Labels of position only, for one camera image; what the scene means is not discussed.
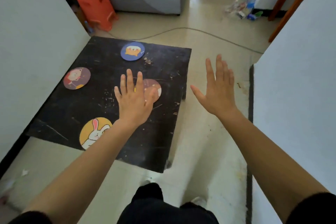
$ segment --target person's left arm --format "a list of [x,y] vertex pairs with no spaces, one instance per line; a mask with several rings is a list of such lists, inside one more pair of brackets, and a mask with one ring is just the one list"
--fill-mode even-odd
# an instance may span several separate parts
[[127,70],[121,75],[119,119],[103,135],[49,184],[23,212],[45,213],[53,224],[77,223],[97,193],[113,161],[135,131],[145,123],[153,108],[153,96],[145,102],[142,73],[138,73],[136,92],[133,75]]

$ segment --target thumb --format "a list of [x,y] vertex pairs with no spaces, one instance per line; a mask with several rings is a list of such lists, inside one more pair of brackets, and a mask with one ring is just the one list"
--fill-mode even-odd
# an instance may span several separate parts
[[202,94],[202,92],[199,90],[199,88],[197,88],[194,85],[190,86],[193,94],[195,95],[195,97],[197,98],[198,102],[203,105],[204,101],[205,101],[205,95]]
[[149,93],[149,98],[147,99],[145,103],[145,107],[152,110],[153,108],[153,103],[154,103],[154,98],[155,98],[155,93],[157,92],[157,89],[152,89]]

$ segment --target black cable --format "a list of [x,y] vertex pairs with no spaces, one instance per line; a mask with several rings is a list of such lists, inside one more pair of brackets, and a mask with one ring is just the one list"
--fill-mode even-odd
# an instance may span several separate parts
[[[139,39],[127,39],[127,40],[130,40],[130,41],[144,40],[144,39],[151,38],[151,37],[154,37],[154,36],[157,36],[157,35],[161,35],[161,34],[164,34],[164,33],[169,32],[169,31],[176,30],[176,29],[191,29],[191,30],[194,30],[194,31],[199,31],[199,32],[201,32],[201,33],[204,33],[204,34],[207,34],[207,35],[211,35],[211,36],[213,36],[213,37],[215,37],[215,38],[217,38],[217,39],[223,40],[223,41],[228,42],[228,43],[230,43],[230,44],[234,44],[234,45],[236,45],[236,46],[239,46],[239,47],[241,47],[241,48],[247,49],[247,50],[249,50],[249,51],[252,51],[252,52],[255,52],[255,53],[259,53],[259,54],[263,54],[263,52],[259,52],[259,51],[250,49],[250,48],[248,48],[248,47],[246,47],[246,46],[243,46],[243,45],[240,45],[240,44],[236,44],[236,43],[234,43],[234,42],[231,42],[230,40],[227,40],[227,39],[222,38],[222,37],[217,36],[217,35],[213,35],[213,34],[211,34],[211,33],[209,33],[209,32],[206,32],[206,31],[203,31],[203,30],[200,30],[200,29],[195,29],[195,28],[188,28],[188,27],[172,28],[172,29],[163,31],[163,32],[161,32],[161,33],[158,33],[158,34],[155,34],[155,35],[151,35],[151,36],[147,36],[147,37],[144,37],[144,38],[139,38]],[[110,32],[107,32],[107,33],[108,33],[109,35],[113,36],[113,37],[116,38],[116,39],[121,39],[121,38],[118,38],[118,37],[112,35]]]

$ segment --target rabbit ear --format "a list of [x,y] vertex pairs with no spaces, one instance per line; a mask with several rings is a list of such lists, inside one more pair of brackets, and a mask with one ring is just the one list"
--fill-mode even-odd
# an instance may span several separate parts
[[108,129],[108,128],[110,128],[110,125],[108,125],[108,124],[106,124],[106,125],[104,125],[102,128],[101,128],[101,132],[103,132],[104,130],[106,130],[106,129]]
[[92,125],[94,130],[98,130],[98,123],[99,121],[97,119],[92,120]]

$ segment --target beige floor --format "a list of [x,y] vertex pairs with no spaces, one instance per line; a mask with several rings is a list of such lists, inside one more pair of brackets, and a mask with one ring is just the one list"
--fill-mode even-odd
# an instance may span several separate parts
[[[187,0],[181,16],[119,13],[111,34],[124,39],[140,39],[174,27],[208,31],[237,44],[264,52],[276,22],[266,18],[251,22],[226,17],[223,5],[234,0]],[[106,32],[97,35],[111,37]],[[249,67],[261,54],[191,30],[175,30],[143,40],[147,43],[192,48],[188,86],[206,88],[204,60],[214,61],[221,53],[234,70],[236,102],[247,115]],[[18,178],[10,201],[22,209],[81,151],[31,138],[15,159],[3,180]],[[219,223],[245,222],[246,162],[221,123],[197,102],[191,90],[181,103],[170,152],[173,165],[158,174],[115,161],[96,197],[80,220],[84,223],[116,223],[141,181],[151,178],[162,187],[166,202],[179,206],[201,195]],[[20,177],[23,169],[29,174]]]

